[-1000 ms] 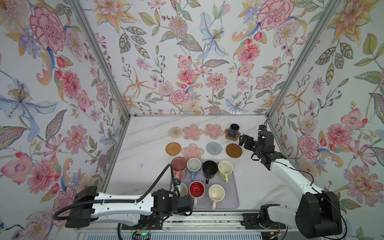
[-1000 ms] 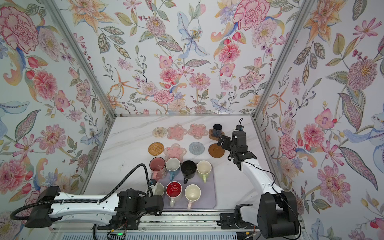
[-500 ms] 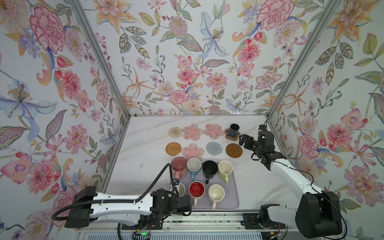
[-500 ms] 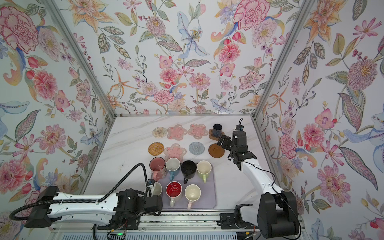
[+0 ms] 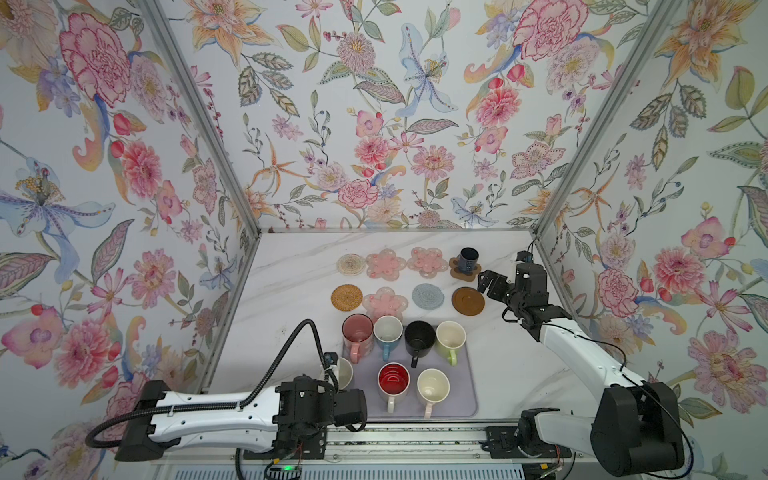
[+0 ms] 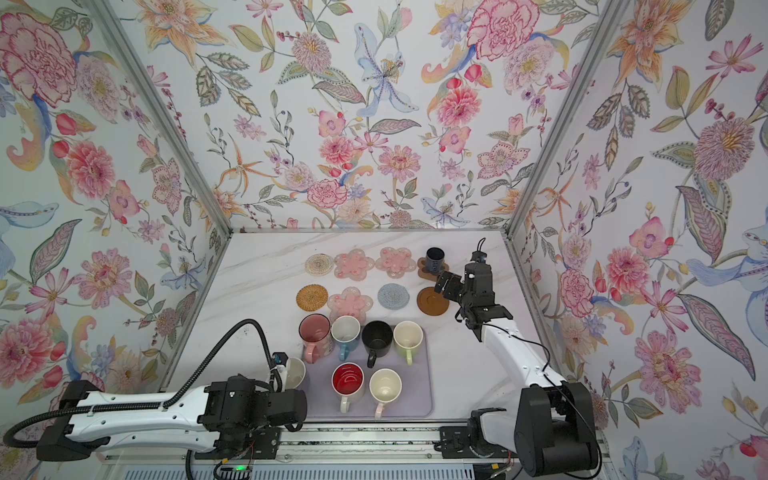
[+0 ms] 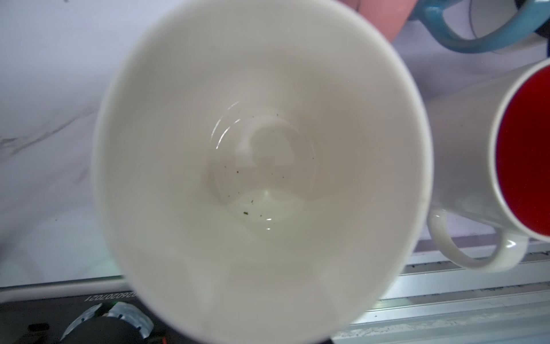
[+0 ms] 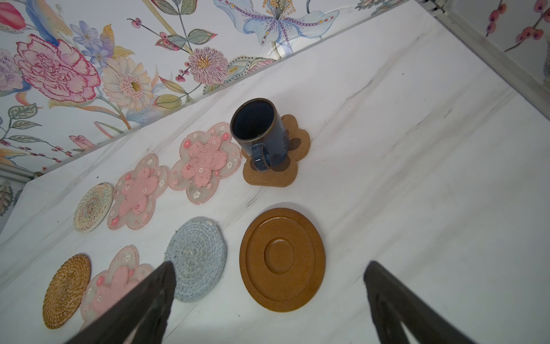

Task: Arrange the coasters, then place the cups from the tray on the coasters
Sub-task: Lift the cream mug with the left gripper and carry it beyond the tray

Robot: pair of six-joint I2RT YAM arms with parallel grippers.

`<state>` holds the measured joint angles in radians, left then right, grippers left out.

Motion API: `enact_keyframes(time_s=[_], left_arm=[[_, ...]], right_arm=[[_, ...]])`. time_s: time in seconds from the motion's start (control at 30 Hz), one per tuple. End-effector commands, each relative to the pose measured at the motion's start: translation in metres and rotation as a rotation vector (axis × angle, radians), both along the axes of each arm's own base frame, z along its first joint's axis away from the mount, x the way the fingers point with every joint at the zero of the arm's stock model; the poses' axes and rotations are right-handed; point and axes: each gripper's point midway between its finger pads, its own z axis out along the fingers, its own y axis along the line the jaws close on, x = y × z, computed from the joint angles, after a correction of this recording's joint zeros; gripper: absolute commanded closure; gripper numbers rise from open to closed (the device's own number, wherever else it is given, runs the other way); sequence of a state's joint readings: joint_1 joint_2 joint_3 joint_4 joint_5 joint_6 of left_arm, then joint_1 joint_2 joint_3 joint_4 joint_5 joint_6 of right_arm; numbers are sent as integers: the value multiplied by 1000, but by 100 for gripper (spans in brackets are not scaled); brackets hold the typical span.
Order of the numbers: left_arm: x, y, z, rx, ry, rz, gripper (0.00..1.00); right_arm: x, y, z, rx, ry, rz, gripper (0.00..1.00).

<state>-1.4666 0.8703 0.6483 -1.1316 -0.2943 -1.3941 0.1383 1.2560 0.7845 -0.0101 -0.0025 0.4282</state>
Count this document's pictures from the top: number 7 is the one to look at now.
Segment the white mug grey handle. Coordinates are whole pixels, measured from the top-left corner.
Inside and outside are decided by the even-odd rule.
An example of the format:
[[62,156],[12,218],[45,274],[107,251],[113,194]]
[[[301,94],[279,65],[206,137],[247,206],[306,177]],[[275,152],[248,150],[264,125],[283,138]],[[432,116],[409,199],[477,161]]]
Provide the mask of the white mug grey handle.
[[405,63],[338,1],[184,1],[103,98],[97,218],[138,298],[202,343],[318,343],[385,294],[433,145]]

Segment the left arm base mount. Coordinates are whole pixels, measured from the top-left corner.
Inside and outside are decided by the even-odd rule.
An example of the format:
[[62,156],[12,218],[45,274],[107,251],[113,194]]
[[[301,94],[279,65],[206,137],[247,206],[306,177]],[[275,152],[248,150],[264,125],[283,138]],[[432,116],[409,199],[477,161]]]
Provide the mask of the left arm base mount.
[[1,303],[2,343],[193,343],[134,292]]

